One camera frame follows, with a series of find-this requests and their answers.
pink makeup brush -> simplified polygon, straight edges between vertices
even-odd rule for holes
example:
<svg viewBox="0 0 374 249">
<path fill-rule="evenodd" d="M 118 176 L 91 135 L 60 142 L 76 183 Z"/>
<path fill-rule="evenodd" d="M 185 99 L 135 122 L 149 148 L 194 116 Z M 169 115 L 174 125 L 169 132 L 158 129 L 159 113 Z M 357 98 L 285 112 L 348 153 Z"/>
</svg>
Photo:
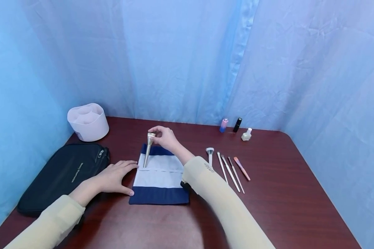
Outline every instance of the pink makeup brush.
<svg viewBox="0 0 374 249">
<path fill-rule="evenodd" d="M 248 176 L 247 172 L 245 171 L 244 167 L 241 165 L 240 160 L 238 160 L 237 157 L 234 157 L 234 161 L 237 163 L 238 167 L 240 167 L 240 169 L 241 169 L 242 173 L 244 174 L 244 176 L 248 179 L 248 181 L 250 181 L 251 178 L 249 178 L 249 176 Z"/>
</svg>

hand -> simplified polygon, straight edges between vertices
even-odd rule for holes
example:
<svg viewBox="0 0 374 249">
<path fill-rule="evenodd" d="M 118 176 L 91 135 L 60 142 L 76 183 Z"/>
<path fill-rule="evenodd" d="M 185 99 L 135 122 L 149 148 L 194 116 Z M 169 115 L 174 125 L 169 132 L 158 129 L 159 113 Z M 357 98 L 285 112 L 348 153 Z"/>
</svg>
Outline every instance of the hand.
<svg viewBox="0 0 374 249">
<path fill-rule="evenodd" d="M 100 192 L 117 192 L 132 196 L 134 192 L 122 185 L 122 179 L 133 168 L 138 168 L 136 161 L 119 161 L 111 164 L 98 175 L 83 181 L 69 194 L 69 197 L 82 207 L 86 207 Z"/>
<path fill-rule="evenodd" d="M 119 161 L 116 164 L 110 164 L 91 180 L 100 192 L 116 192 L 132 196 L 134 192 L 122 185 L 122 179 L 134 168 L 138 168 L 136 161 Z"/>
<path fill-rule="evenodd" d="M 152 137 L 151 140 L 174 153 L 177 147 L 181 147 L 179 141 L 177 141 L 173 131 L 164 126 L 155 126 L 148 130 L 148 132 L 156 132 L 156 137 Z"/>
</svg>

thin brush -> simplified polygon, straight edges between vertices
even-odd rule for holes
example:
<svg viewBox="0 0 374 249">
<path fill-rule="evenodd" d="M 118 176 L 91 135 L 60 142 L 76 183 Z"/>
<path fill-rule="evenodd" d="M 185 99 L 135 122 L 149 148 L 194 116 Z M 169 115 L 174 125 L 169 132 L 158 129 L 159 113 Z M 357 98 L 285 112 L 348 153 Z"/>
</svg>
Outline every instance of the thin brush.
<svg viewBox="0 0 374 249">
<path fill-rule="evenodd" d="M 237 185 L 236 179 L 234 179 L 233 173 L 231 172 L 230 167 L 229 167 L 229 165 L 227 164 L 226 159 L 224 158 L 224 155 L 222 155 L 222 159 L 223 159 L 223 161 L 224 161 L 224 164 L 226 165 L 227 171 L 228 171 L 229 174 L 230 174 L 231 180 L 233 180 L 233 182 L 234 182 L 234 186 L 236 186 L 237 191 L 240 192 L 240 188 L 239 188 L 238 185 Z"/>
<path fill-rule="evenodd" d="M 219 158 L 220 166 L 222 167 L 222 171 L 223 171 L 223 175 L 224 175 L 224 180 L 226 180 L 226 183 L 229 184 L 229 182 L 227 181 L 226 172 L 224 171 L 222 160 L 220 158 L 220 152 L 217 152 L 217 157 Z"/>
<path fill-rule="evenodd" d="M 238 184 L 240 184 L 241 191 L 242 191 L 243 194 L 245 194 L 244 189 L 242 188 L 242 185 L 241 185 L 240 179 L 239 179 L 239 177 L 238 177 L 238 175 L 237 175 L 236 169 L 234 168 L 233 162 L 231 161 L 231 158 L 230 158 L 230 157 L 227 157 L 227 158 L 228 158 L 229 161 L 230 161 L 231 168 L 232 168 L 233 171 L 234 171 L 234 175 L 236 175 L 236 178 L 237 178 Z"/>
</svg>

black bag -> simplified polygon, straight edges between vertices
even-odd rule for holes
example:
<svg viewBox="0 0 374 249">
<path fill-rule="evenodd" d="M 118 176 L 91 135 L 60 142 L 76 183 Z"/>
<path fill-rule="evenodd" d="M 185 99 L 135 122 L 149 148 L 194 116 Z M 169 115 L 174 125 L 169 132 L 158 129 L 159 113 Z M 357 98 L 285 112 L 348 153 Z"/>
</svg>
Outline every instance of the black bag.
<svg viewBox="0 0 374 249">
<path fill-rule="evenodd" d="M 17 205 L 19 213 L 38 217 L 63 194 L 108 166 L 109 150 L 99 144 L 71 144 L 50 158 Z"/>
</svg>

white brush holder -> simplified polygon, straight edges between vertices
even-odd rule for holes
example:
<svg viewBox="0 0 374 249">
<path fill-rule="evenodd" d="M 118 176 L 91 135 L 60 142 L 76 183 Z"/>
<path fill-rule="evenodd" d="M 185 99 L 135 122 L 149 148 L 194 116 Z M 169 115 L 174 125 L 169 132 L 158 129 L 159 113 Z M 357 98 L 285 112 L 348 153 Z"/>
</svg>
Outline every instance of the white brush holder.
<svg viewBox="0 0 374 249">
<path fill-rule="evenodd" d="M 69 110 L 68 122 L 78 138 L 84 142 L 100 140 L 110 130 L 103 108 L 95 103 Z"/>
</svg>

